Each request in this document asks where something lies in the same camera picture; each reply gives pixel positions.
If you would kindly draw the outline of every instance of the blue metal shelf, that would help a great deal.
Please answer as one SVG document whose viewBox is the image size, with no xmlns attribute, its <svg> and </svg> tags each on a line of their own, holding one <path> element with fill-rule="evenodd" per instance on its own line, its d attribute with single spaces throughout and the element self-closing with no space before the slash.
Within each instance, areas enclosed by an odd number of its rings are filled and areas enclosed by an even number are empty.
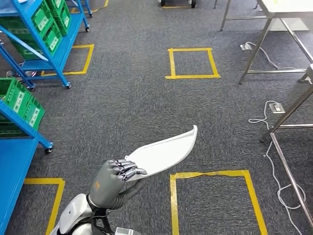
<svg viewBox="0 0 313 235">
<path fill-rule="evenodd" d="M 26 2 L 20 3 L 20 7 L 25 14 L 32 16 L 41 2 L 42 0 L 27 0 Z M 11 0 L 1 0 L 0 17 L 4 16 L 20 16 L 20 14 L 11 3 Z"/>
<path fill-rule="evenodd" d="M 38 143 L 38 139 L 0 140 L 0 235 L 5 234 Z"/>
<path fill-rule="evenodd" d="M 4 58 L 12 66 L 16 72 L 28 86 L 29 89 L 34 89 L 35 84 L 32 80 L 39 79 L 60 79 L 62 84 L 67 88 L 71 88 L 70 82 L 63 74 L 63 70 L 68 59 L 72 46 L 74 44 L 81 24 L 84 21 L 86 31 L 89 32 L 89 24 L 84 13 L 81 0 L 75 0 L 78 13 L 72 14 L 72 23 L 69 28 L 67 36 L 62 39 L 60 46 L 57 49 L 55 54 L 52 56 L 41 37 L 37 32 L 32 21 L 32 15 L 42 3 L 43 0 L 27 0 L 24 3 L 19 3 L 18 0 L 0 0 L 0 17 L 3 16 L 20 16 L 24 24 L 28 28 L 32 38 L 40 47 L 43 55 L 38 53 L 33 48 L 26 44 L 25 42 L 16 37 L 15 35 L 8 31 L 7 29 L 0 25 L 0 30 L 7 34 L 8 37 L 28 49 L 33 54 L 38 57 L 35 60 L 26 60 L 22 67 L 19 66 L 12 56 L 8 53 L 4 47 L 0 45 L 0 53 Z M 27 77 L 25 71 L 44 71 L 53 70 L 56 73 L 55 76 L 35 76 Z"/>
<path fill-rule="evenodd" d="M 60 70 L 63 71 L 66 65 L 72 46 L 74 44 L 75 39 L 78 32 L 81 22 L 83 21 L 84 16 L 81 14 L 71 14 L 72 23 L 69 26 L 69 33 L 67 36 L 63 37 L 63 39 L 60 44 L 59 48 L 56 51 L 53 60 L 54 64 L 57 65 Z M 44 60 L 26 60 L 23 66 L 22 70 L 29 71 L 29 70 L 53 70 L 53 66 L 48 61 Z"/>
<path fill-rule="evenodd" d="M 4 235 L 38 144 L 52 149 L 53 143 L 1 100 L 0 113 L 29 137 L 0 139 L 0 235 Z"/>
</svg>

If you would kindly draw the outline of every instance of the gray carpet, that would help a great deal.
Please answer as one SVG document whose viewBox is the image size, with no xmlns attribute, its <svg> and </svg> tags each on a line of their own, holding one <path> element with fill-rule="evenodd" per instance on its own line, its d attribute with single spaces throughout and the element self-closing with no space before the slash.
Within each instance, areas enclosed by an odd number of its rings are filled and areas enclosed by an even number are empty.
<svg viewBox="0 0 313 235">
<path fill-rule="evenodd" d="M 93 8 L 102 4 L 91 2 Z M 262 117 L 264 104 L 270 99 L 287 108 L 308 86 L 296 82 L 300 74 L 250 75 L 238 86 L 249 56 L 239 45 L 256 42 L 264 21 L 226 22 L 225 31 L 219 32 L 226 1 L 220 0 L 216 10 L 213 5 L 213 0 L 198 0 L 195 9 L 161 9 L 156 0 L 110 0 L 108 7 L 94 13 L 88 19 L 91 32 L 81 28 L 75 41 L 75 45 L 95 44 L 87 74 L 67 76 L 72 83 L 70 90 L 58 81 L 38 83 L 34 95 L 46 109 L 39 130 L 55 147 L 48 156 L 38 148 L 28 177 L 66 180 L 59 218 L 72 198 L 88 193 L 106 160 L 123 158 L 140 146 L 196 124 L 198 138 L 190 155 L 149 178 L 139 195 L 112 211 L 109 215 L 112 227 L 170 235 L 170 173 L 248 169 L 268 233 L 297 234 L 277 199 L 278 186 L 270 162 L 262 156 L 268 145 L 259 138 L 265 126 L 247 120 Z M 252 10 L 254 6 L 254 1 L 234 0 L 229 12 L 259 15 Z M 297 35 L 313 52 L 311 33 Z M 211 47 L 221 78 L 167 80 L 164 77 L 170 72 L 167 49 L 171 47 Z M 262 47 L 282 67 L 308 65 L 286 32 L 270 32 Z M 78 62 L 85 57 L 84 51 L 75 52 L 66 68 L 81 70 Z M 211 72 L 202 52 L 175 52 L 174 58 L 177 74 Z M 262 54 L 256 62 L 254 68 L 271 68 Z M 2 74 L 8 69 L 2 67 Z M 312 104 L 310 98 L 290 122 L 311 122 Z M 278 117 L 269 111 L 270 123 Z M 313 211 L 313 133 L 279 131 L 278 139 Z M 281 185 L 288 184 L 274 148 L 270 156 Z M 199 177 L 177 180 L 176 187 L 181 235 L 259 234 L 243 178 Z M 288 205 L 298 204 L 291 188 L 282 196 Z M 44 234 L 44 224 L 54 198 L 50 187 L 24 186 L 6 235 Z M 292 211 L 291 216 L 303 235 L 312 234 L 302 209 Z"/>
</svg>

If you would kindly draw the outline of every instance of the green plastic crate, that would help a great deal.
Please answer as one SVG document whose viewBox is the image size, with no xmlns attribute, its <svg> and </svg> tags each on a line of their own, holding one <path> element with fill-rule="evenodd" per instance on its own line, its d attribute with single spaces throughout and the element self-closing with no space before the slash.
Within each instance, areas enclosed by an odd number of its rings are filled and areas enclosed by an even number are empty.
<svg viewBox="0 0 313 235">
<path fill-rule="evenodd" d="M 60 46 L 60 43 L 61 43 L 62 39 L 63 37 L 61 32 L 55 21 L 54 21 L 51 27 L 43 38 L 44 44 L 52 55 L 55 54 L 57 49 Z"/>
<path fill-rule="evenodd" d="M 43 1 L 32 16 L 32 21 L 41 38 L 51 28 L 54 19 L 45 1 Z M 20 17 L 0 17 L 0 25 L 21 40 L 32 40 L 32 36 Z"/>
<path fill-rule="evenodd" d="M 66 2 L 63 4 L 60 14 L 54 16 L 54 19 L 61 32 L 62 36 L 66 36 L 72 21 L 72 16 L 70 15 L 69 7 Z"/>
<path fill-rule="evenodd" d="M 2 123 L 11 123 L 11 122 L 7 119 L 6 117 L 3 116 L 2 114 L 0 114 L 0 125 Z"/>
<path fill-rule="evenodd" d="M 26 136 L 26 134 L 14 123 L 0 123 L 0 137 L 16 136 Z"/>
<path fill-rule="evenodd" d="M 44 109 L 35 97 L 32 97 L 29 100 L 23 119 L 29 123 L 31 127 L 38 130 L 44 115 Z"/>
<path fill-rule="evenodd" d="M 41 49 L 37 45 L 37 43 L 34 41 L 29 41 L 29 40 L 23 40 L 26 44 L 28 44 L 30 47 L 32 47 L 33 49 L 36 50 L 39 54 L 44 55 L 44 53 L 41 51 Z M 19 44 L 15 41 L 11 41 L 11 43 L 17 49 L 17 52 L 19 52 L 23 58 L 25 60 L 35 60 L 38 59 L 38 56 L 33 54 L 32 52 Z"/>
<path fill-rule="evenodd" d="M 15 78 L 0 78 L 0 99 L 23 117 L 32 95 Z"/>
<path fill-rule="evenodd" d="M 54 18 L 48 4 L 44 0 L 32 16 L 32 21 L 41 36 L 45 35 L 47 31 L 53 24 Z"/>
<path fill-rule="evenodd" d="M 65 0 L 46 0 L 53 16 L 60 16 Z"/>
</svg>

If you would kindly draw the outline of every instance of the white plastic panel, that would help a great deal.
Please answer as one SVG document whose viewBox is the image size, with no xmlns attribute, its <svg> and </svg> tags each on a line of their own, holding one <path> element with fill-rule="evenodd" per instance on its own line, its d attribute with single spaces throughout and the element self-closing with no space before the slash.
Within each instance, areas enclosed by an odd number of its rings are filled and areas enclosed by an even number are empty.
<svg viewBox="0 0 313 235">
<path fill-rule="evenodd" d="M 138 168 L 145 169 L 147 175 L 136 175 L 129 181 L 157 174 L 181 162 L 195 145 L 198 128 L 167 140 L 145 145 L 135 150 L 125 159 L 134 162 Z"/>
</svg>

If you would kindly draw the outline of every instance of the floor socket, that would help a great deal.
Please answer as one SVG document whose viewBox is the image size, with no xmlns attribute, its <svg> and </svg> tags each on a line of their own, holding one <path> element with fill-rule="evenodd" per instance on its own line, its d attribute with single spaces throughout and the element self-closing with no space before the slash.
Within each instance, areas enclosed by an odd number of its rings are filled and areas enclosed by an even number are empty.
<svg viewBox="0 0 313 235">
<path fill-rule="evenodd" d="M 241 45 L 241 50 L 246 51 L 246 50 L 252 50 L 252 47 L 249 44 L 242 44 Z"/>
<path fill-rule="evenodd" d="M 272 112 L 273 112 L 273 114 L 284 114 L 284 113 L 285 113 L 285 111 L 284 110 L 283 106 L 281 103 L 269 104 L 269 107 L 271 108 Z"/>
</svg>

